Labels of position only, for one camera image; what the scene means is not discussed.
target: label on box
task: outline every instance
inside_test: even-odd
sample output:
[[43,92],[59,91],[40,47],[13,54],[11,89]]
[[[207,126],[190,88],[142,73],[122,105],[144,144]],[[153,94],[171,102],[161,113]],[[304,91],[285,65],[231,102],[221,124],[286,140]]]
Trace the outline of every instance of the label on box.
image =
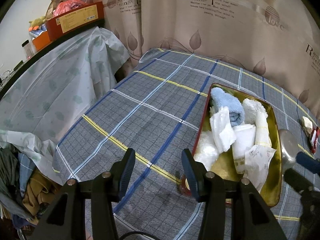
[[62,32],[66,33],[95,19],[98,19],[98,10],[96,4],[59,17],[59,23],[61,25]]

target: plush toy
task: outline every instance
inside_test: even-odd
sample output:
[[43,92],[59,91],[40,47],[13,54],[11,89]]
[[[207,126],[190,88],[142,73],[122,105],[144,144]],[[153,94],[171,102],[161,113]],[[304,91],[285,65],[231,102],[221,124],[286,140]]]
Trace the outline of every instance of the plush toy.
[[41,16],[40,18],[30,21],[29,23],[31,25],[30,25],[29,31],[37,30],[44,22],[45,22],[45,16]]

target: curtain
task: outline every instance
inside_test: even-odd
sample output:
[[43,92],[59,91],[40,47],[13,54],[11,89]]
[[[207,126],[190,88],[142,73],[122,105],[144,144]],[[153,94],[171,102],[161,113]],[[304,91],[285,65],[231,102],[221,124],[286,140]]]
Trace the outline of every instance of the curtain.
[[156,47],[209,56],[271,80],[320,117],[320,30],[301,0],[102,1],[133,66]]

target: gold tray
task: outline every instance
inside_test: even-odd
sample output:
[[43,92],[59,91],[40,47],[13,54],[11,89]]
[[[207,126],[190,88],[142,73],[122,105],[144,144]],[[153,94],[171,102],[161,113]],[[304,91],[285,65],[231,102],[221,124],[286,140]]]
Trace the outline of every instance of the gold tray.
[[[267,102],[262,101],[258,98],[255,98],[253,96],[250,96],[246,93],[243,93],[241,91],[235,90],[230,87],[226,87],[220,84],[212,84],[208,93],[208,98],[204,108],[204,114],[201,120],[198,136],[196,138],[196,142],[193,147],[192,155],[194,155],[196,152],[201,131],[211,130],[210,122],[209,122],[209,118],[210,118],[209,101],[210,101],[211,89],[214,87],[219,87],[223,89],[226,93],[229,93],[235,96],[236,98],[239,99],[241,103],[246,98],[259,101],[266,109],[266,112],[268,114],[267,123],[268,123],[268,128],[270,133],[271,145],[273,149],[276,149],[276,152],[273,158],[271,159],[267,180],[263,185],[260,194],[269,207],[273,207],[277,205],[280,199],[281,182],[282,182],[281,147],[280,147],[280,139],[279,139],[278,126],[276,122],[275,113],[273,112],[271,105],[269,105]],[[228,179],[233,181],[239,181],[243,176],[242,174],[238,174],[236,172],[235,164],[233,162],[231,147],[227,152],[223,152],[219,155],[219,158],[212,165],[210,170],[213,171],[215,174],[218,174],[223,179]],[[185,193],[188,192],[188,189],[185,186],[185,179],[183,179],[182,181],[182,188]]]

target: white wall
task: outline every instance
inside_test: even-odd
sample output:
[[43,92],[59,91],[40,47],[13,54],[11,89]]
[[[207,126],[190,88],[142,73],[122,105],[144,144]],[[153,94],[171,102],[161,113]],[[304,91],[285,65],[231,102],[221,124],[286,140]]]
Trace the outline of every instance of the white wall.
[[12,4],[0,23],[0,74],[13,69],[21,60],[26,60],[21,44],[30,40],[29,21],[44,16],[50,2],[51,0],[15,0]]

